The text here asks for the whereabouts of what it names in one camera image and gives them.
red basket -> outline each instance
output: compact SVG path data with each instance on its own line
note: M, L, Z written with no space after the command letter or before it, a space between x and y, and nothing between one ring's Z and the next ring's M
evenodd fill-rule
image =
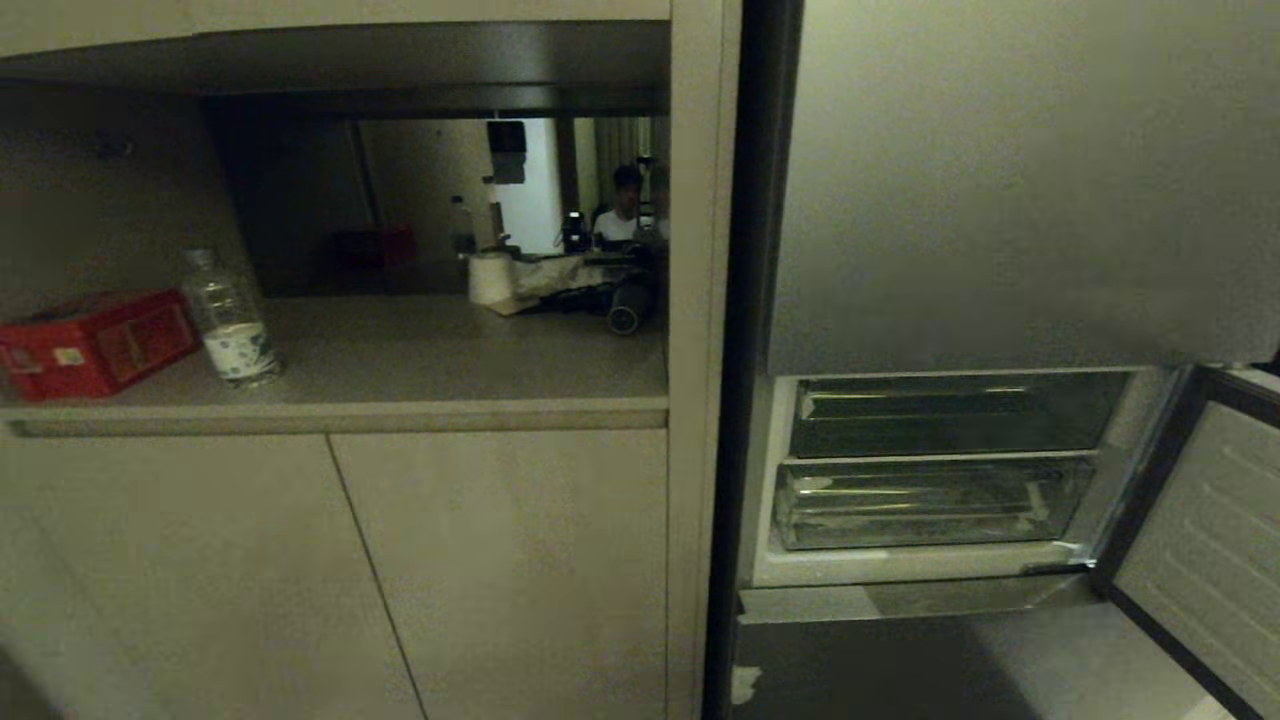
M91 295L0 325L0 357L32 401L115 395L198 346L174 290Z

bottle cap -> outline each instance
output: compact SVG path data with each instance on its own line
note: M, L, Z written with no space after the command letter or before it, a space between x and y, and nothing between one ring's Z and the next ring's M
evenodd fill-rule
M218 264L218 251L212 247L189 247L186 255L188 263L202 270Z

paper towel roll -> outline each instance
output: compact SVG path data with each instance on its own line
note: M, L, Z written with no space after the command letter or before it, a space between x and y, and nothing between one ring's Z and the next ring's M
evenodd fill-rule
M515 295L512 259L506 252L480 252L471 256L468 265L471 302L489 305Z

bottle label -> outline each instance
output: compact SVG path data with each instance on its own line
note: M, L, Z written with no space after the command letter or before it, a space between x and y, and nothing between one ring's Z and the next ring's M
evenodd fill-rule
M224 379L251 378L275 368L275 350L262 323L242 323L205 333L205 348Z

countertop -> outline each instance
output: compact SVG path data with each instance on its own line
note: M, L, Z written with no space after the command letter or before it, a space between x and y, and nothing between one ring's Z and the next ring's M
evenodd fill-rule
M202 420L667 409L662 328L590 315L502 318L465 296L269 301L285 373L236 389L204 352L101 400L5 398L0 420Z

